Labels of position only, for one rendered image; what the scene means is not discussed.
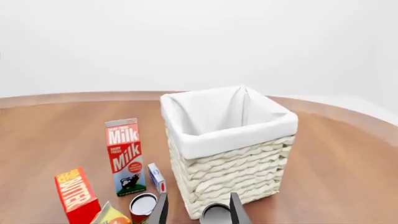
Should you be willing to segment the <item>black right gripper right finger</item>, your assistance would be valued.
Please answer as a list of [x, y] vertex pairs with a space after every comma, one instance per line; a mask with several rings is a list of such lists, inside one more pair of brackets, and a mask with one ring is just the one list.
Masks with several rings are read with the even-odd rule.
[[232, 224], [251, 224], [251, 219], [247, 215], [236, 192], [232, 192], [230, 195], [229, 207]]

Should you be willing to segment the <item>red and yellow butter box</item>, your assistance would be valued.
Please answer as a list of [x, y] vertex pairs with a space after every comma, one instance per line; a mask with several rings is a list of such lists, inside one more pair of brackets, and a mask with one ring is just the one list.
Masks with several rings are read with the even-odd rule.
[[90, 224], [101, 207], [83, 168], [56, 175], [54, 179], [69, 224]]

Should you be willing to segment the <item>red and white milk carton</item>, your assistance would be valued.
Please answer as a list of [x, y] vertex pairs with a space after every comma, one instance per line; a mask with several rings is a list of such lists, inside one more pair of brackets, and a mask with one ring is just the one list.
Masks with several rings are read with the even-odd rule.
[[137, 119], [108, 121], [105, 127], [116, 195], [121, 197], [145, 191], [146, 180]]

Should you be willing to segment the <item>white woven basket with liner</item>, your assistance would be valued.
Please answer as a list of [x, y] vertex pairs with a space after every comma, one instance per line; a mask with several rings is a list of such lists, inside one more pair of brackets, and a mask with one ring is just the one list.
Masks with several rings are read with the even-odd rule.
[[245, 86], [160, 97], [170, 163], [188, 216], [212, 203], [241, 203], [279, 191], [297, 115]]

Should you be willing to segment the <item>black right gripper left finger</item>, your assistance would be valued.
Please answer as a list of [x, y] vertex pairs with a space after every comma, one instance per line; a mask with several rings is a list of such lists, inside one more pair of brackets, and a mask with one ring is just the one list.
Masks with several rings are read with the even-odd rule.
[[169, 200], [167, 194], [161, 194], [151, 215], [148, 224], [166, 224], [169, 210]]

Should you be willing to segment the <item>yellow and orange food packet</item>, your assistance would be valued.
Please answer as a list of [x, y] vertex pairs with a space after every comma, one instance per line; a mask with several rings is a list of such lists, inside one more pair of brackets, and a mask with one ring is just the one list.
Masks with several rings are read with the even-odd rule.
[[132, 224], [131, 220], [107, 201], [90, 224]]

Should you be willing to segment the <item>small white and blue box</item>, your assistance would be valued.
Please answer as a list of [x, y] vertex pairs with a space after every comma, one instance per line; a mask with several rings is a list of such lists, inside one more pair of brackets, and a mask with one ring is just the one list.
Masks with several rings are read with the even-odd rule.
[[160, 194], [165, 194], [167, 192], [167, 186], [163, 175], [160, 173], [160, 170], [154, 163], [149, 164], [147, 167], [149, 170], [149, 177], [153, 185], [155, 186], [156, 190]]

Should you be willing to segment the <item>red tin with silver lid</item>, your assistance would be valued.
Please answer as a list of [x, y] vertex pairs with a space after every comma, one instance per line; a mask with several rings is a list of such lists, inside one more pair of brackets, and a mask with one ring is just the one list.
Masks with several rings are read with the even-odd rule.
[[129, 211], [132, 224], [146, 224], [157, 204], [157, 196], [154, 194], [139, 194], [131, 200]]

